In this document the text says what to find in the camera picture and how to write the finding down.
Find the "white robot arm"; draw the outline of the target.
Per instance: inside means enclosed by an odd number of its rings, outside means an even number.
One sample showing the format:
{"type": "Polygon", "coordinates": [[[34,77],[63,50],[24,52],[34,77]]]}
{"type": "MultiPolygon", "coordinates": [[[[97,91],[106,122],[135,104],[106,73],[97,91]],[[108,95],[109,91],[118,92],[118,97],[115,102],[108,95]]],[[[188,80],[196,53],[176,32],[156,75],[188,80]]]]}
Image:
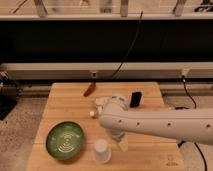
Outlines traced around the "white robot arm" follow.
{"type": "Polygon", "coordinates": [[[98,122],[115,141],[126,132],[213,145],[213,108],[130,110],[122,95],[97,98],[98,122]]]}

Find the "translucent yellowish gripper finger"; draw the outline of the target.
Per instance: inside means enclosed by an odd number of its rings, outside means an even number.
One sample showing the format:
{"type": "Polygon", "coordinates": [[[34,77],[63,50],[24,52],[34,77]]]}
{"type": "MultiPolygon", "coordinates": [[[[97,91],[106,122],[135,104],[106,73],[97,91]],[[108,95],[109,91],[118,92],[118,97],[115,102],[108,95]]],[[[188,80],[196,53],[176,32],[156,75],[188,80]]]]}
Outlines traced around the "translucent yellowish gripper finger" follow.
{"type": "Polygon", "coordinates": [[[118,146],[122,152],[128,151],[128,139],[126,136],[123,136],[119,139],[118,146]]]}

